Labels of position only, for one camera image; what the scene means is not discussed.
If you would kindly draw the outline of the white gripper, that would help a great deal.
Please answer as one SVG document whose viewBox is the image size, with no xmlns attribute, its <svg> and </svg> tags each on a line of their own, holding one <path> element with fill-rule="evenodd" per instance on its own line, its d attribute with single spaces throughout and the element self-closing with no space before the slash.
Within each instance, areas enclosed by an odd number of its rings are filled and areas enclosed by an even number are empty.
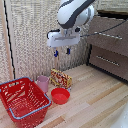
<svg viewBox="0 0 128 128">
<path fill-rule="evenodd" d="M 49 47 L 60 47 L 67 45 L 74 45 L 80 41 L 80 29 L 57 29 L 51 30 L 47 33 L 47 45 Z M 71 48 L 67 48 L 67 55 L 71 54 Z M 59 52 L 57 48 L 54 51 L 54 57 L 58 57 Z"/>
</svg>

